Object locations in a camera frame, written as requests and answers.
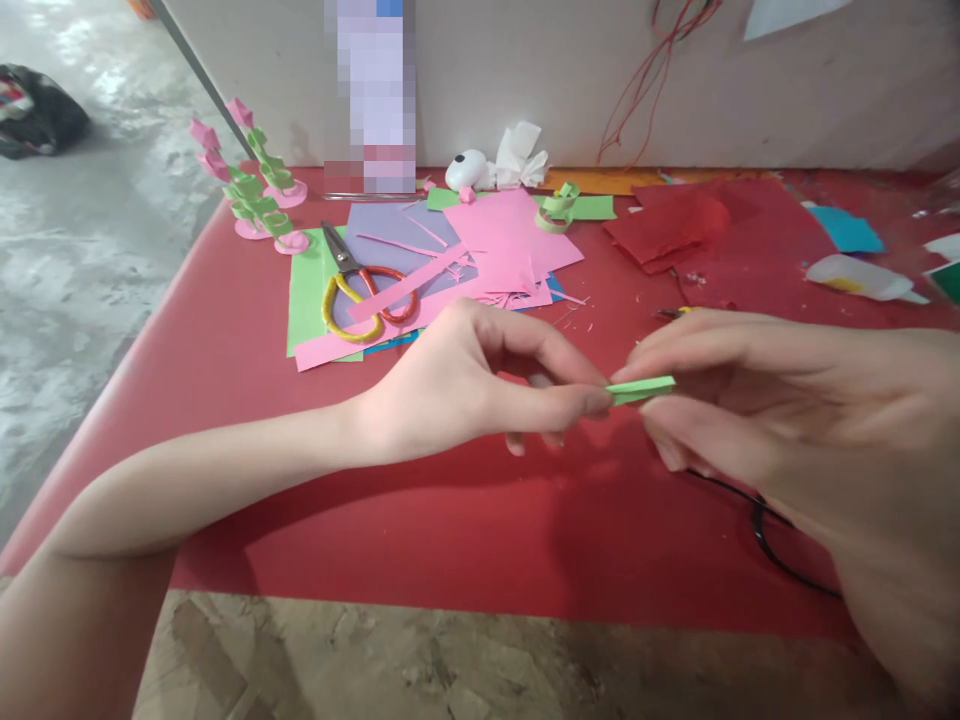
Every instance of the plastic bag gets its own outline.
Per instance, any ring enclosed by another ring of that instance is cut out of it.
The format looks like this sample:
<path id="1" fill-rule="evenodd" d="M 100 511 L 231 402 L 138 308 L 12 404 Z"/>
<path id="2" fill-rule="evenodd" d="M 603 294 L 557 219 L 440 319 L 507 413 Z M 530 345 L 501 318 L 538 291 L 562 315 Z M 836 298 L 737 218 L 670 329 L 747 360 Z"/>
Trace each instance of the plastic bag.
<path id="1" fill-rule="evenodd" d="M 52 79 L 23 65 L 0 65 L 0 155 L 56 155 L 90 118 Z"/>

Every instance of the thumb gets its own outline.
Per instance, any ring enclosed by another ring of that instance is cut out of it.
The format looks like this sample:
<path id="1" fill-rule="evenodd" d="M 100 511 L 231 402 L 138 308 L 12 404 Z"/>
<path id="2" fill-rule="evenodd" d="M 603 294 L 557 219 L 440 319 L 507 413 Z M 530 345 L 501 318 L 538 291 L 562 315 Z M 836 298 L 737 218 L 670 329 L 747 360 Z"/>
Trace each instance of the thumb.
<path id="1" fill-rule="evenodd" d="M 532 388 L 501 383 L 493 432 L 563 432 L 580 418 L 607 410 L 613 396 L 596 385 Z"/>
<path id="2" fill-rule="evenodd" d="M 679 395 L 654 398 L 641 409 L 677 444 L 724 475 L 753 487 L 776 476 L 787 463 L 787 440 L 758 423 L 716 405 Z"/>

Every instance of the white glue bottle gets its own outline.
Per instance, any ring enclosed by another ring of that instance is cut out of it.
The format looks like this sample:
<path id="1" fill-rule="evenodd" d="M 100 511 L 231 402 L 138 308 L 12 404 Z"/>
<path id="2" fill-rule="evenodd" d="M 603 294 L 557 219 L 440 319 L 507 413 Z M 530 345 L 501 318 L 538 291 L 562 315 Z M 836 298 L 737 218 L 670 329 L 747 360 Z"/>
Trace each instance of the white glue bottle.
<path id="1" fill-rule="evenodd" d="M 814 263 L 807 270 L 807 280 L 874 300 L 907 300 L 918 305 L 930 302 L 913 292 L 913 280 L 906 275 L 848 255 L 828 255 Z"/>

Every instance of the red wire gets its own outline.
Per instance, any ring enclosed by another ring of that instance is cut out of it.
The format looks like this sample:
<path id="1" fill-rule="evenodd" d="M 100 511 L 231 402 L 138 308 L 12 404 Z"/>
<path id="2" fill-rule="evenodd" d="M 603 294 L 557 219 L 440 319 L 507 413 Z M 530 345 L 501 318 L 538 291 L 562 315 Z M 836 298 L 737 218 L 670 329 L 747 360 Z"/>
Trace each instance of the red wire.
<path id="1" fill-rule="evenodd" d="M 613 109 L 613 112 L 610 114 L 609 119 L 607 120 L 607 125 L 603 131 L 603 137 L 600 142 L 600 149 L 597 152 L 597 165 L 600 164 L 603 159 L 603 154 L 614 145 L 621 144 L 621 135 L 627 123 L 630 121 L 630 118 L 633 117 L 634 112 L 640 106 L 640 103 L 643 102 L 644 98 L 650 93 L 650 91 L 657 85 L 657 80 L 660 80 L 659 87 L 654 95 L 653 105 L 650 109 L 650 119 L 647 123 L 647 134 L 644 138 L 643 145 L 640 148 L 640 152 L 637 153 L 637 156 L 634 158 L 631 165 L 628 165 L 624 170 L 629 170 L 630 167 L 635 165 L 643 153 L 646 151 L 650 140 L 653 134 L 653 121 L 656 115 L 657 106 L 660 102 L 660 96 L 663 93 L 663 88 L 667 82 L 667 76 L 670 71 L 670 60 L 673 57 L 673 48 L 678 40 L 688 36 L 697 28 L 701 27 L 706 23 L 720 5 L 723 4 L 723 0 L 713 0 L 713 2 L 705 2 L 704 7 L 696 13 L 692 18 L 687 20 L 687 13 L 689 12 L 691 6 L 693 5 L 694 0 L 685 0 L 683 9 L 681 10 L 679 16 L 677 17 L 676 22 L 674 23 L 673 28 L 666 34 L 662 35 L 658 26 L 657 26 L 657 14 L 660 9 L 660 3 L 654 6 L 653 17 L 652 17 L 652 26 L 654 32 L 657 34 L 657 37 L 660 39 L 660 42 L 653 49 L 653 51 L 647 55 L 646 59 L 641 63 L 640 67 L 637 68 L 637 71 L 633 74 L 633 77 L 630 78 L 630 81 L 626 84 L 623 89 L 623 92 L 620 95 L 620 99 L 617 100 L 617 104 Z M 650 78 L 650 83 L 647 84 L 647 79 L 650 77 L 650 72 L 654 67 L 654 64 L 659 59 L 659 65 L 656 66 L 656 70 L 653 73 L 653 76 Z M 627 97 L 630 89 L 636 83 L 636 90 L 633 94 L 633 98 L 628 102 L 628 109 L 624 115 L 623 120 L 616 126 L 616 130 L 611 134 L 611 126 L 614 123 L 614 120 L 617 116 L 618 111 L 620 110 L 621 105 L 624 104 L 624 100 Z"/>

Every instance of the white wall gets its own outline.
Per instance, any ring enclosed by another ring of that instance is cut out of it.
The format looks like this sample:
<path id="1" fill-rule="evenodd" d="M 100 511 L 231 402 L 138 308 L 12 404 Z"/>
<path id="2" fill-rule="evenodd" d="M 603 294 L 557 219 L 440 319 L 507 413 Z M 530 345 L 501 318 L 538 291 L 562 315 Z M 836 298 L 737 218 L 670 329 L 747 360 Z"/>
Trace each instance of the white wall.
<path id="1" fill-rule="evenodd" d="M 254 110 L 271 149 L 322 164 L 336 100 L 322 0 L 165 0 L 215 86 Z M 679 0 L 663 0 L 665 8 Z M 526 119 L 559 165 L 592 165 L 624 83 L 649 52 L 652 0 L 416 0 L 418 155 L 494 154 Z M 744 43 L 750 0 L 726 0 L 674 54 L 641 165 L 960 165 L 960 11 L 952 0 L 854 0 Z M 624 148 L 630 159 L 647 114 Z"/>

